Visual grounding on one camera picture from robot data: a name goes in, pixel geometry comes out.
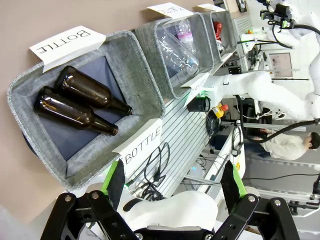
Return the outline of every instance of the bottle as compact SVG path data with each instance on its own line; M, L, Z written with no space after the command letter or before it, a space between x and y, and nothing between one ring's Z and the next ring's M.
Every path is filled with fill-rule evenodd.
M90 129L99 133L118 133L118 127L100 116L88 106L80 106L58 94L54 89L44 86L36 99L34 111L40 116L54 119L76 129Z
M199 71L198 59L163 26L157 28L156 34L169 78L177 76L181 84L185 83Z
M176 27L178 39L183 45L193 54L196 54L196 47L194 44L194 38L191 32L190 21L186 18L181 20Z
M60 73L55 88L68 99L78 100L97 109L110 109L125 116L132 114L132 107L114 97L110 89L73 66L66 66Z
M216 115L218 119L222 118L223 115L225 114L225 111L229 109L227 104L221 105L221 103L218 104L218 106L212 108L212 111Z
M218 46L218 50L222 53L225 49L222 40L221 40L221 33L222 33L222 23L218 21L213 22L213 28L215 32L216 44Z

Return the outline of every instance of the beige wall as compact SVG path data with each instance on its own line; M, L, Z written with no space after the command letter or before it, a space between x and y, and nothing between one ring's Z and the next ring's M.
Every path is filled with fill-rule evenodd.
M84 25L107 34L159 18L146 7L166 0L0 0L0 204L29 222L64 189L29 150L12 116L6 91L39 63L29 47ZM209 0L172 0L188 10Z

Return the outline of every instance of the plastic bottle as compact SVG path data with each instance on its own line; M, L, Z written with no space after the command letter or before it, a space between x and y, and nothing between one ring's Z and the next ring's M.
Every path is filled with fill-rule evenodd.
M177 76L182 82L199 70L198 59L164 27L157 28L160 50L169 77Z
M218 104L218 106L212 108L214 114L218 119L222 118L223 115L225 114L225 111L229 109L227 104L221 105L221 103Z
M180 42L183 43L183 45L193 54L196 54L196 48L194 45L194 38L192 36L190 22L186 18L184 20L181 20L176 27L176 32L178 39Z

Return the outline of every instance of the green accent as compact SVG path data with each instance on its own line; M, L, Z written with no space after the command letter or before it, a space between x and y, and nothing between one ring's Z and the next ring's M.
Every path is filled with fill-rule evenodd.
M287 27L287 21L286 20L284 20L283 22L282 22L282 28L286 28Z
M117 165L118 165L118 161L113 161L111 167L110 167L110 170L108 171L106 177L105 177L105 180L102 184L102 187L101 187L101 192L104 193L104 195L108 195L108 186L109 186L109 183L110 183L110 180L117 168Z
M233 164L233 178L235 180L235 183L238 186L240 198L242 198L243 196L245 196L247 194L247 191L246 191L245 185L242 182L242 179L239 175L238 169L235 164Z

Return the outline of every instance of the person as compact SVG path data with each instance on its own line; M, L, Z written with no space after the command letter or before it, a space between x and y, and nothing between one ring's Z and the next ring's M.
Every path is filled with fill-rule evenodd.
M265 128L260 129L260 131L263 134L267 134L267 136L275 133L274 130ZM254 137L253 139L262 140L260 137ZM320 135L316 132L311 132L302 139L299 136L282 133L260 145L274 159L293 161L302 157L308 150L317 149L320 146Z
M261 136L270 136L275 133L271 129L260 129ZM216 135L210 139L210 145L216 150L221 150L227 140L226 135ZM262 140L262 137L253 137L254 140ZM317 149L320 146L320 135L311 132L304 139L299 136L286 135L284 133L272 138L271 140L258 144L252 143L247 139L243 141L246 153L255 153L259 157L274 159L283 159L288 161L297 160L308 150Z

